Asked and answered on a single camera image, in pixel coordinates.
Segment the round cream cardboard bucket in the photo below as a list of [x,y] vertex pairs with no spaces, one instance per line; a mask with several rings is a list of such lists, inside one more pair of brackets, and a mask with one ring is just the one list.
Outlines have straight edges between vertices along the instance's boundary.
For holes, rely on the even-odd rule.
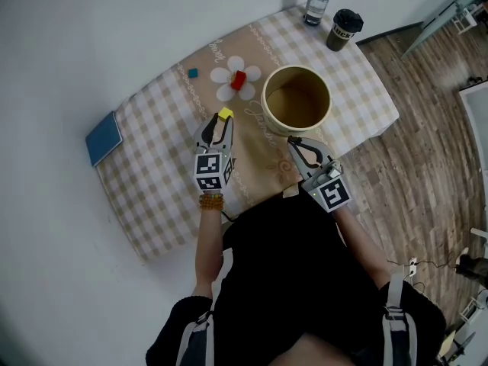
[[269,129],[281,136],[302,134],[319,127],[332,109],[325,79],[300,65],[273,71],[262,87],[261,106]]

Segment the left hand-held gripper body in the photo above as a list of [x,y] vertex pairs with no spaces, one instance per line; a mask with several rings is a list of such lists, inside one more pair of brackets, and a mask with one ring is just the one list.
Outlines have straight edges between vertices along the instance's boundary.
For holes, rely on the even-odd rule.
[[223,191],[230,182],[235,168],[232,147],[196,148],[194,161],[194,181],[202,192]]

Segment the person's black clothing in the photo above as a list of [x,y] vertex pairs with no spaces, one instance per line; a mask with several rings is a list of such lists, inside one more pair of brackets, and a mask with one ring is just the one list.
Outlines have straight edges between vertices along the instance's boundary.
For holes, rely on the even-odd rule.
[[[219,210],[223,195],[199,198]],[[404,280],[378,289],[332,213],[308,194],[274,197],[223,229],[212,298],[178,301],[146,366],[432,366],[445,318]]]

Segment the person's left forearm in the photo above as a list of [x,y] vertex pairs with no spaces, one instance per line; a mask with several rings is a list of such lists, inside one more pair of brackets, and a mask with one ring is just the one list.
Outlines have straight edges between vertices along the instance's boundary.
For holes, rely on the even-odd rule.
[[223,264],[223,229],[219,210],[203,210],[195,255],[193,295],[212,298],[212,283]]

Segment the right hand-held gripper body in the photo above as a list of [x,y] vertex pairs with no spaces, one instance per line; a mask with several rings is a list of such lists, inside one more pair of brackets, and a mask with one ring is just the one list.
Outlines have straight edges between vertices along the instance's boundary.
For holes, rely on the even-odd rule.
[[337,160],[320,165],[311,176],[307,176],[302,188],[327,213],[345,206],[352,199],[343,179],[343,167]]

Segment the beige checked tablecloth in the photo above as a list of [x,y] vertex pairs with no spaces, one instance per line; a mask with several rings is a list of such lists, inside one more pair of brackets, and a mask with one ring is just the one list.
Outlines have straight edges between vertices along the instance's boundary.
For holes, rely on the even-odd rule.
[[[340,157],[381,135],[399,113],[377,73],[349,42],[339,52],[326,47],[331,18],[311,27],[301,8],[248,24],[190,55],[116,110],[123,142],[97,170],[118,220],[145,261],[197,237],[199,190],[194,182],[197,128],[223,107],[233,111],[232,154],[236,167],[224,192],[224,210],[236,217],[300,180],[285,136],[263,117],[261,93],[267,77],[286,65],[318,72],[332,95],[326,120],[308,137]],[[190,79],[188,70],[197,68]],[[240,91],[233,73],[246,73]]]

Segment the black tumbler cup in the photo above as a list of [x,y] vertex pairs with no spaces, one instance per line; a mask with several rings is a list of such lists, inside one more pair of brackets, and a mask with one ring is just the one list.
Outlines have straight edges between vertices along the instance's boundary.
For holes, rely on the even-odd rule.
[[333,17],[333,26],[326,39],[327,47],[334,51],[340,51],[358,32],[361,32],[364,21],[360,14],[343,8],[338,10]]

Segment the blue notebook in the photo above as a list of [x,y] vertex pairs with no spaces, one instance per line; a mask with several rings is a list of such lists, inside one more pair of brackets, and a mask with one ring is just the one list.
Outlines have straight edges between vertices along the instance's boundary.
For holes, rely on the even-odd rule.
[[117,118],[112,111],[85,138],[91,166],[96,167],[122,142]]

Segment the grey glass partition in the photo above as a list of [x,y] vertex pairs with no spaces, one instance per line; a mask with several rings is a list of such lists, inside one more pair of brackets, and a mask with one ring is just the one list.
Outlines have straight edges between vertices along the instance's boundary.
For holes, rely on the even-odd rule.
[[458,35],[477,26],[476,14],[486,11],[483,0],[450,0],[447,7],[422,26],[421,33],[409,45],[402,57],[408,56],[422,42],[429,39],[447,24],[453,24]]

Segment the person's right forearm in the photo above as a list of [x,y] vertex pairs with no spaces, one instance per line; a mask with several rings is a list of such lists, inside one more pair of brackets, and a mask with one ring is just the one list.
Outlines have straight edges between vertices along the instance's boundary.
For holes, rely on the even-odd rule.
[[390,263],[384,252],[346,206],[335,210],[333,216],[345,244],[377,288],[381,289],[391,279]]

